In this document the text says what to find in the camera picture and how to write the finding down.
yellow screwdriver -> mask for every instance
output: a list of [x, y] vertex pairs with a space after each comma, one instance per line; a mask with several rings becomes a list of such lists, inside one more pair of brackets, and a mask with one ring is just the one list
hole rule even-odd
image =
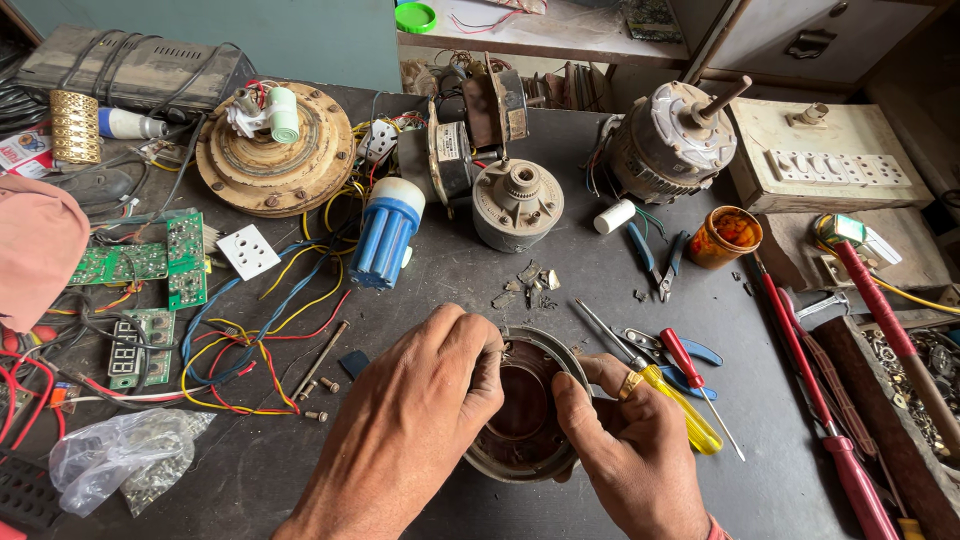
[[686, 436], [690, 439], [693, 447], [700, 451], [701, 454], [706, 455], [720, 452], [720, 449], [723, 448], [723, 440], [720, 439], [720, 436], [717, 435], [707, 420], [704, 420], [704, 417], [700, 416], [697, 409], [693, 408], [693, 405], [691, 405], [680, 392], [674, 390], [672, 386], [663, 380], [663, 374], [660, 372], [660, 368], [647, 362], [640, 355], [634, 355], [634, 353], [620, 341], [620, 338], [607, 328], [607, 325], [603, 324], [603, 321], [594, 315], [593, 311], [590, 311], [590, 308], [587, 307], [582, 300], [579, 298], [575, 298], [574, 300], [577, 301], [577, 304], [584, 310], [590, 320], [596, 323], [596, 325], [600, 327], [600, 330], [612, 339], [613, 343], [616, 343], [620, 350], [630, 358], [631, 368], [637, 370], [643, 379], [653, 386], [654, 389], [680, 404], [680, 407], [684, 410], [684, 417], [686, 419]]

green lid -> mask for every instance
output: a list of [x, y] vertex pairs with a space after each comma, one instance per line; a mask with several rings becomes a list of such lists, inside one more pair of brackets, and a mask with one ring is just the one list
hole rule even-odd
[[407, 2], [394, 10], [396, 27], [410, 34], [425, 34], [437, 25], [437, 14], [426, 4]]

left hand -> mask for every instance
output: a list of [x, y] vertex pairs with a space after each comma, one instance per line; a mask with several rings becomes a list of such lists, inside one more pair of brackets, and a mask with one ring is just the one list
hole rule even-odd
[[397, 538], [503, 405], [503, 349], [493, 323], [453, 304], [405, 333], [353, 384], [273, 540]]

shelf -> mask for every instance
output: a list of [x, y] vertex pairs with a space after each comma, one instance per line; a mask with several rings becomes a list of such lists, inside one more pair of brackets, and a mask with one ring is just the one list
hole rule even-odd
[[401, 45], [671, 69], [682, 69], [689, 60], [686, 45], [631, 39], [626, 24], [605, 32], [576, 31], [563, 23], [548, 22], [555, 19], [544, 15], [518, 13], [489, 32], [464, 34], [454, 26], [452, 14], [466, 24], [479, 25], [493, 23], [511, 9], [486, 0], [421, 2], [437, 13], [437, 26], [427, 34], [397, 32]]

bolt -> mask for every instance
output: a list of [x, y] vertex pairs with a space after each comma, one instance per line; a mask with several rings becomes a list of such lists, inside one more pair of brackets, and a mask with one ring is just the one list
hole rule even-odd
[[306, 416], [307, 418], [313, 418], [318, 422], [326, 422], [327, 414], [325, 412], [314, 412], [312, 410], [308, 410], [303, 413], [303, 416]]
[[306, 384], [306, 388], [303, 388], [303, 391], [301, 391], [301, 392], [297, 395], [297, 399], [300, 400], [300, 401], [303, 401], [303, 400], [307, 399], [307, 398], [310, 396], [310, 392], [312, 392], [313, 389], [314, 389], [316, 386], [317, 386], [317, 382], [316, 382], [315, 380], [312, 380], [311, 382], [308, 382], [308, 383]]
[[320, 382], [322, 382], [324, 386], [330, 389], [331, 394], [336, 394], [340, 390], [340, 384], [337, 384], [336, 382], [332, 382], [330, 379], [326, 377], [320, 377]]

